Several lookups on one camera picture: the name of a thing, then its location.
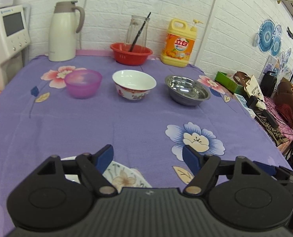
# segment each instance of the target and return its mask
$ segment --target black straw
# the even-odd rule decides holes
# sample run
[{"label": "black straw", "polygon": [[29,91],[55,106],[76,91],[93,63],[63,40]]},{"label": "black straw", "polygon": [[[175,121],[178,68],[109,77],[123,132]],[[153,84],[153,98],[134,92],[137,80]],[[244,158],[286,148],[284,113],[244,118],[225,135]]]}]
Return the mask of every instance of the black straw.
[{"label": "black straw", "polygon": [[141,33],[142,33],[142,30],[143,30],[144,26],[145,26],[145,24],[146,24],[146,20],[150,17],[150,15],[151,15],[151,13],[149,13],[149,15],[147,15],[145,21],[143,22],[142,27],[141,27],[140,30],[138,31],[138,33],[137,33],[137,35],[136,35],[136,37],[135,37],[135,39],[134,39],[134,41],[133,41],[133,43],[132,43],[132,45],[131,45],[131,47],[130,47],[129,52],[132,52],[132,50],[133,50],[133,48],[134,48],[134,46],[135,46],[135,44],[136,44],[136,42],[137,42],[139,36],[140,36]]}]

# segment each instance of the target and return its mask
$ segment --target bottle label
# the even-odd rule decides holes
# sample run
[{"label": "bottle label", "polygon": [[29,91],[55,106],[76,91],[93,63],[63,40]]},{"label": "bottle label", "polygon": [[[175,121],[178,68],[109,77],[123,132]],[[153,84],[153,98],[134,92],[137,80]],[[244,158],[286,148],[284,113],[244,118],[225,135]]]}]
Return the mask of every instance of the bottle label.
[{"label": "bottle label", "polygon": [[162,55],[182,61],[189,61],[194,43],[194,40],[168,33]]}]

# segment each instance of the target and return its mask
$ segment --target white thermos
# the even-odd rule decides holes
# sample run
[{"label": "white thermos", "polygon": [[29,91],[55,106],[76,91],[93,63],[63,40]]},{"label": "white thermos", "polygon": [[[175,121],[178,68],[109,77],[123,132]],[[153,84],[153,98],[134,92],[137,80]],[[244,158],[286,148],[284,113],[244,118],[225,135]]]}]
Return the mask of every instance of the white thermos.
[{"label": "white thermos", "polygon": [[[77,1],[56,3],[49,31],[49,60],[67,61],[76,55],[76,33],[79,33],[85,20],[85,11],[75,6]],[[78,26],[75,10],[80,12]]]}]

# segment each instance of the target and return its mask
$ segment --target white brick wall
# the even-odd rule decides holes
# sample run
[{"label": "white brick wall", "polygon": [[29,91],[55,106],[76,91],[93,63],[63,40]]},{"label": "white brick wall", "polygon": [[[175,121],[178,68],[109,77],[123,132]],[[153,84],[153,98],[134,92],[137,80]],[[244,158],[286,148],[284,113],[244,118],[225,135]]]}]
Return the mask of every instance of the white brick wall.
[{"label": "white brick wall", "polygon": [[[30,58],[47,53],[48,31],[55,3],[62,0],[15,0],[32,5]],[[78,0],[83,6],[84,0]],[[160,54],[166,37],[166,28],[172,18],[189,23],[193,19],[207,22],[213,0],[87,0],[85,24],[82,32],[83,49],[109,50],[113,42],[123,42],[132,14],[147,15],[152,12],[148,28],[147,46]],[[293,33],[293,19],[285,6],[277,0],[221,0],[213,22],[205,51],[198,67],[210,77],[218,71],[238,70],[259,77],[269,56],[252,42],[261,23],[272,18],[283,28],[282,49],[292,47],[287,36]],[[191,56],[194,63],[201,43],[205,24],[198,26],[198,38]],[[293,67],[293,53],[289,60]]]},{"label": "white brick wall", "polygon": [[[62,0],[15,0],[16,4],[32,5],[30,58],[47,53],[48,33],[55,3]],[[84,0],[78,0],[83,6]],[[213,0],[87,0],[85,24],[82,30],[82,48],[109,50],[113,42],[123,42],[132,14],[147,15],[151,20],[147,46],[159,55],[166,37],[169,21],[180,18],[189,23],[193,19],[206,22]],[[192,62],[198,51],[205,25],[198,27]]]},{"label": "white brick wall", "polygon": [[218,71],[244,71],[259,78],[270,55],[252,43],[261,23],[272,19],[283,29],[281,51],[292,48],[289,66],[293,68],[293,19],[277,0],[221,0],[201,61],[196,65],[214,78]]}]

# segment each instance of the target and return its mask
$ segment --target dish soap bottle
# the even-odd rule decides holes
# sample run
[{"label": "dish soap bottle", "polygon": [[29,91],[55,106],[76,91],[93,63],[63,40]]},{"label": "dish soap bottle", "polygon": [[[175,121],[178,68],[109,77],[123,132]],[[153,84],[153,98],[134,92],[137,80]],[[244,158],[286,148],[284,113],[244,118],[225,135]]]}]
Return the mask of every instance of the dish soap bottle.
[{"label": "dish soap bottle", "polygon": [[190,28],[183,20],[171,20],[167,28],[165,48],[161,54],[161,61],[164,64],[181,68],[187,66],[197,38],[196,24],[203,24],[199,20],[193,20],[193,22],[194,25]]}]

